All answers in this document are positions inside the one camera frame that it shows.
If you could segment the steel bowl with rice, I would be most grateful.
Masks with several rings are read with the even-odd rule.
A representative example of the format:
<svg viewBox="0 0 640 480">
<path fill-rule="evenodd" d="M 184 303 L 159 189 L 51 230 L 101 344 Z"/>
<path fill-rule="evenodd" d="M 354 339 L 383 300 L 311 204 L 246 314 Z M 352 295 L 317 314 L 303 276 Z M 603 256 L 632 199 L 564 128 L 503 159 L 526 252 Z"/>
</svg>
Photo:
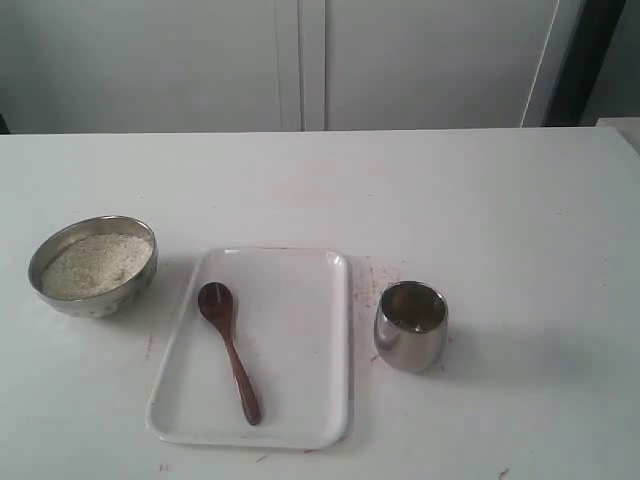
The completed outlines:
<svg viewBox="0 0 640 480">
<path fill-rule="evenodd" d="M 151 228 L 126 216 L 79 221 L 33 254 L 28 278 L 41 299 L 74 317 L 108 317 L 132 304 L 156 274 Z"/>
</svg>

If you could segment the steel cup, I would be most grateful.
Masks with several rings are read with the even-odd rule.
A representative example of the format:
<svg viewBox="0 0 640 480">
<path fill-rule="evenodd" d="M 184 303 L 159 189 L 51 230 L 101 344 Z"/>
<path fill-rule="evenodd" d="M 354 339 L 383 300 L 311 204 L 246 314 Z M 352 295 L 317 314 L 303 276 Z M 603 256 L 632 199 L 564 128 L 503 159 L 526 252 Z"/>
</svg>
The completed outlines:
<svg viewBox="0 0 640 480">
<path fill-rule="evenodd" d="M 378 302 L 373 339 L 391 367 L 421 373 L 434 365 L 448 340 L 449 308 L 440 292 L 418 281 L 386 288 Z"/>
</svg>

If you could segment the white cabinet behind table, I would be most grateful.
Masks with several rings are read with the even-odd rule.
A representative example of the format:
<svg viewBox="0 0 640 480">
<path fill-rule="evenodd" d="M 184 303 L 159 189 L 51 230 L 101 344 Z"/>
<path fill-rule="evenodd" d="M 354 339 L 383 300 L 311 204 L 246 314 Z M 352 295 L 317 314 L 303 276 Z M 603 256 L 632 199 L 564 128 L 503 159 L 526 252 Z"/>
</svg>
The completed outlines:
<svg viewBox="0 0 640 480">
<path fill-rule="evenodd" d="M 33 133 L 538 126 L 579 1 L 5 1 Z"/>
</svg>

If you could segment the white rectangular plastic tray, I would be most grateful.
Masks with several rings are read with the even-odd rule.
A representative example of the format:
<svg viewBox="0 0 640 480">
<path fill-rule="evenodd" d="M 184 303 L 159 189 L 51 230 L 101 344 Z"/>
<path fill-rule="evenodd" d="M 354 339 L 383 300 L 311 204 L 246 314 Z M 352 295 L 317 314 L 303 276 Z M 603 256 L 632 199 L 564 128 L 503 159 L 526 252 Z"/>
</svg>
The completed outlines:
<svg viewBox="0 0 640 480">
<path fill-rule="evenodd" d="M 234 343 L 260 402 L 250 425 L 199 290 L 226 285 Z M 195 265 L 146 411 L 161 440 L 189 445 L 319 450 L 345 432 L 350 409 L 347 259 L 296 248 L 215 249 Z"/>
</svg>

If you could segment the brown wooden spoon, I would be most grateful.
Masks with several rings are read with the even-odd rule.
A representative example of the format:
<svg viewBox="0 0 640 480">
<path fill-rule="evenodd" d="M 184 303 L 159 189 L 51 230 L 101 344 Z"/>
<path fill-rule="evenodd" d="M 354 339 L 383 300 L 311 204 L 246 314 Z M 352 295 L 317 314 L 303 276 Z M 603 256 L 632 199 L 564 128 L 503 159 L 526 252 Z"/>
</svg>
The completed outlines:
<svg viewBox="0 0 640 480">
<path fill-rule="evenodd" d="M 259 401 L 233 341 L 234 297 L 226 285 L 209 282 L 200 288 L 197 303 L 201 315 L 223 339 L 245 419 L 256 426 L 262 420 Z"/>
</svg>

